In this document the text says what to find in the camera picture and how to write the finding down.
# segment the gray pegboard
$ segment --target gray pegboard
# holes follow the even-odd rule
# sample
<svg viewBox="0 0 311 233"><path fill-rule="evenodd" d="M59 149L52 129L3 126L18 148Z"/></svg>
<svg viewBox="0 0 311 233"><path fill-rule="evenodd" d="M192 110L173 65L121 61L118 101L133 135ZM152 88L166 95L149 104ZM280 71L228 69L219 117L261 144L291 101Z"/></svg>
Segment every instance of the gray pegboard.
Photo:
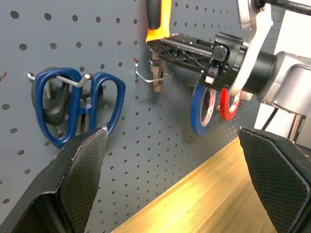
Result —
<svg viewBox="0 0 311 233"><path fill-rule="evenodd" d="M236 9L235 1L173 1L171 33L207 41L218 32L245 37ZM284 16L273 9L275 24L263 46L270 52ZM194 135L189 83L198 74L167 67L174 75L161 93L135 82L135 57L140 73L152 75L143 0L2 1L0 29L0 75L6 73L0 82L0 223L57 153L37 125L28 72L48 67L72 67L82 74L103 70L126 84L122 118L108 139L101 188L86 228L90 233L112 231L233 140L238 126L254 126L255 98L242 103L234 120L217 116L206 136ZM110 119L115 91L106 84L98 127Z"/></svg>

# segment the wooden table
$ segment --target wooden table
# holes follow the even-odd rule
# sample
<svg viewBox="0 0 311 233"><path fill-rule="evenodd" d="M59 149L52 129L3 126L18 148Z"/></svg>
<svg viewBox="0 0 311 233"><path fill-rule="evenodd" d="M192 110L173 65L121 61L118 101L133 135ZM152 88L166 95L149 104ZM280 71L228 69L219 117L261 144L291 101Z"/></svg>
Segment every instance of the wooden table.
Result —
<svg viewBox="0 0 311 233"><path fill-rule="evenodd" d="M120 225L115 233L276 233L239 139Z"/></svg>

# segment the blue scissors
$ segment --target blue scissors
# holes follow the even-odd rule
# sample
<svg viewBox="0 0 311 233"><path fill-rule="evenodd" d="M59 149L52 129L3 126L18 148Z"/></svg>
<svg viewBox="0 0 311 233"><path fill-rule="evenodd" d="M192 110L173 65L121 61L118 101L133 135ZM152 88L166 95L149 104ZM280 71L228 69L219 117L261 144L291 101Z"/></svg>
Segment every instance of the blue scissors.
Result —
<svg viewBox="0 0 311 233"><path fill-rule="evenodd" d="M104 73L98 72L91 78L91 90L90 90L90 102L84 106L80 106L80 99L82 96L82 87L72 87L70 104L69 104L69 117L68 125L65 134L58 138L54 137L48 130L45 118L44 118L44 108L43 108L43 90L46 82L57 76L63 76L75 82L81 80L80 73L73 68L53 68L49 70L44 70L38 73L35 77L35 113L37 122L44 133L44 135L59 149L63 148L64 144L72 137L76 135L77 125L79 118L83 114L88 116L88 130L95 129L96 125L96 113L98 107L98 96L99 90L102 87L103 82L111 80L117 86L117 100L115 108L109 124L108 135L112 133L119 120L121 110L123 107L124 96L125 96L125 83L118 79L117 77Z"/></svg>

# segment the red tape roll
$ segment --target red tape roll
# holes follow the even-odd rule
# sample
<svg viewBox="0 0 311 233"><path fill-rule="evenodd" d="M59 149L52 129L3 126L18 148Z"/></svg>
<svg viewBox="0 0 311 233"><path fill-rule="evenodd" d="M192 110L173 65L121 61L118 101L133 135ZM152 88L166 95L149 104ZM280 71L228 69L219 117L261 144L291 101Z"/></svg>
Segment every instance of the red tape roll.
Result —
<svg viewBox="0 0 311 233"><path fill-rule="evenodd" d="M234 97L233 103L230 105L230 95L227 89L223 89L220 96L220 115L224 120L232 120L238 111L241 102L241 92Z"/></svg>

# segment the black cable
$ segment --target black cable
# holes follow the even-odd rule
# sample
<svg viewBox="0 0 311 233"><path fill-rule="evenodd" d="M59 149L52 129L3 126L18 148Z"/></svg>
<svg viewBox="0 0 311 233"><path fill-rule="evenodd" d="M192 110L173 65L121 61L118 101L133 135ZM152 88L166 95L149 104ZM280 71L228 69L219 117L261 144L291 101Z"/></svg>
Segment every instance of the black cable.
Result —
<svg viewBox="0 0 311 233"><path fill-rule="evenodd" d="M274 118L274 116L276 115L278 111L278 108L275 108L273 110L273 112L271 113L271 115L269 116L269 118L267 119L266 123L264 123L263 127L261 130L266 130L266 128L268 127L268 125L270 124L270 122L272 121L272 119Z"/></svg>
<svg viewBox="0 0 311 233"><path fill-rule="evenodd" d="M311 6L288 0L253 0L254 6L259 9L266 3L273 6L284 8L285 10L293 11L299 14L311 16Z"/></svg>

